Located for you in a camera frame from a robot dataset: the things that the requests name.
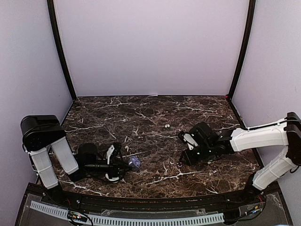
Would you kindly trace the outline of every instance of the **lavender wall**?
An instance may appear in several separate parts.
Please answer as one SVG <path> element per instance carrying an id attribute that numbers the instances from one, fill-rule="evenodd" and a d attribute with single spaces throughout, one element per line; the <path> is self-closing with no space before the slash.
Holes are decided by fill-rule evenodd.
<path id="1" fill-rule="evenodd" d="M 36 176 L 21 148 L 21 119 L 71 105 L 46 0 L 0 1 L 0 225 L 14 225 L 27 183 Z"/>
<path id="2" fill-rule="evenodd" d="M 248 0 L 56 0 L 79 96 L 226 95 Z"/>
<path id="3" fill-rule="evenodd" d="M 301 2 L 259 0 L 234 104 L 248 126 L 295 111 L 301 116 Z M 260 150 L 267 164 L 281 147 Z M 294 225 L 301 225 L 301 171 L 279 180 Z"/>

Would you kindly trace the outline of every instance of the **black corner post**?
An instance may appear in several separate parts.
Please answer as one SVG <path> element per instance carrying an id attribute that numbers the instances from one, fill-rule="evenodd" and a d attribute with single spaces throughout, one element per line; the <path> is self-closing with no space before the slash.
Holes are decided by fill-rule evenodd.
<path id="1" fill-rule="evenodd" d="M 254 12 L 255 12 L 255 3 L 256 3 L 256 0 L 249 0 L 249 8 L 248 8 L 248 14 L 247 14 L 247 18 L 246 18 L 245 32 L 244 32 L 243 41 L 242 41 L 241 48 L 240 48 L 238 62 L 236 65 L 236 69 L 234 72 L 234 76 L 233 76 L 233 80 L 232 80 L 232 84 L 231 84 L 229 93 L 225 96 L 231 109 L 233 110 L 233 113 L 235 114 L 235 117 L 237 118 L 240 126 L 242 126 L 242 127 L 246 127 L 245 123 L 244 123 L 242 117 L 239 115 L 236 107 L 234 106 L 234 104 L 232 102 L 232 98 L 234 96 L 235 89 L 237 87 L 241 69 L 243 67 L 245 56 L 246 56 L 246 49 L 247 49 L 248 43 L 249 43 L 251 27 L 252 27 Z M 264 166 L 263 162 L 262 162 L 256 148 L 253 148 L 253 153 L 257 159 L 257 162 L 258 162 L 260 168 L 263 168 L 263 166 Z"/>
<path id="2" fill-rule="evenodd" d="M 70 92 L 70 95 L 72 97 L 72 100 L 76 100 L 76 93 L 72 84 L 72 80 L 69 74 L 69 70 L 67 67 L 67 63 L 66 63 L 66 59 L 65 59 L 65 55 L 64 55 L 64 51 L 63 51 L 63 47 L 62 47 L 62 42 L 61 42 L 61 38 L 60 38 L 60 33 L 58 30 L 58 26 L 57 26 L 57 20 L 56 20 L 56 16 L 55 16 L 55 6 L 54 6 L 54 2 L 53 0 L 47 0 L 47 4 L 48 4 L 48 11 L 49 11 L 49 17 L 50 17 L 50 22 L 51 22 L 51 27 L 52 27 L 52 32 L 53 32 L 53 37 L 55 39 L 55 45 L 56 45 L 56 50 L 58 53 L 58 57 L 60 59 L 61 62 L 61 67 L 64 73 L 64 77 L 66 79 L 66 83 Z"/>
<path id="3" fill-rule="evenodd" d="M 251 27 L 252 27 L 253 16 L 254 16 L 254 11 L 255 11 L 255 3 L 256 3 L 256 0 L 249 1 L 249 9 L 248 9 L 248 15 L 246 18 L 245 33 L 244 33 L 244 37 L 243 37 L 243 42 L 241 44 L 241 49 L 240 49 L 240 53 L 239 53 L 239 57 L 238 57 L 237 66 L 236 66 L 236 69 L 234 72 L 232 84 L 231 84 L 229 93 L 227 95 L 228 100 L 231 100 L 233 98 L 233 95 L 234 95 L 234 92 L 235 92 L 235 89 L 236 89 L 236 86 L 238 83 L 238 79 L 239 79 L 239 76 L 241 73 L 241 69 L 243 67 L 244 59 L 246 56 L 246 49 L 248 46 L 250 33 L 251 33 Z"/>

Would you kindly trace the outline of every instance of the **marble tabletop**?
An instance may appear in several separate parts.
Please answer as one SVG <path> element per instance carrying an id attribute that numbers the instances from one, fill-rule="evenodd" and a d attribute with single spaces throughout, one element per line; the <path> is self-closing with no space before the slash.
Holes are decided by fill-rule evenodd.
<path id="1" fill-rule="evenodd" d="M 73 183 L 53 154 L 51 161 L 63 189 L 81 194 L 179 198 L 243 189 L 249 175 L 260 168 L 252 150 L 223 155 L 209 165 L 177 167 L 187 148 L 178 132 L 201 121 L 217 133 L 239 126 L 224 97 L 79 97 L 63 124 L 72 150 L 94 143 L 104 153 L 113 142 L 120 142 L 126 161 L 130 156 L 141 160 L 140 171 L 128 172 L 115 184 L 95 178 Z"/>

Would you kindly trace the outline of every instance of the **purple object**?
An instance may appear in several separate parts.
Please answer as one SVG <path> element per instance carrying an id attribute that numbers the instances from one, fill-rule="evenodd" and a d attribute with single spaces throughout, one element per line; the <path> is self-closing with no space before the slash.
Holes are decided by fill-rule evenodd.
<path id="1" fill-rule="evenodd" d="M 130 160 L 128 161 L 128 165 L 133 167 L 132 171 L 137 172 L 140 169 L 140 160 L 136 156 L 130 157 Z"/>

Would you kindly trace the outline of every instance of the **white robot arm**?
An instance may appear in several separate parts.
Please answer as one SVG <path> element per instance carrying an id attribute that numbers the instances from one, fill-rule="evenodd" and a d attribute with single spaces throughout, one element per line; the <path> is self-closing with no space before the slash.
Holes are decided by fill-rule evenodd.
<path id="1" fill-rule="evenodd" d="M 48 145 L 51 146 L 62 168 L 69 176 L 79 169 L 67 142 L 66 132 L 54 115 L 27 116 L 21 121 L 21 130 L 24 150 L 30 155 L 35 171 L 45 188 L 51 189 L 58 185 L 48 155 Z"/>
<path id="2" fill-rule="evenodd" d="M 201 122 L 189 133 L 181 131 L 179 138 L 188 144 L 188 149 L 182 152 L 179 166 L 183 159 L 186 164 L 192 165 L 197 161 L 212 161 L 222 154 L 250 148 L 283 146 L 282 152 L 275 159 L 251 176 L 251 186 L 257 193 L 301 165 L 301 120 L 295 113 L 288 113 L 286 118 L 270 124 L 223 130 L 220 135 Z"/>
<path id="3" fill-rule="evenodd" d="M 32 166 L 47 189 L 59 185 L 48 155 L 48 146 L 52 148 L 63 170 L 73 182 L 85 178 L 93 171 L 104 172 L 109 181 L 117 182 L 126 172 L 138 170 L 140 166 L 136 157 L 132 157 L 135 164 L 130 162 L 128 165 L 123 161 L 121 144 L 117 142 L 110 146 L 106 158 L 96 158 L 93 151 L 97 152 L 97 146 L 94 144 L 81 145 L 75 158 L 66 139 L 66 132 L 54 115 L 27 116 L 21 121 L 21 130 L 23 148 L 30 155 Z"/>

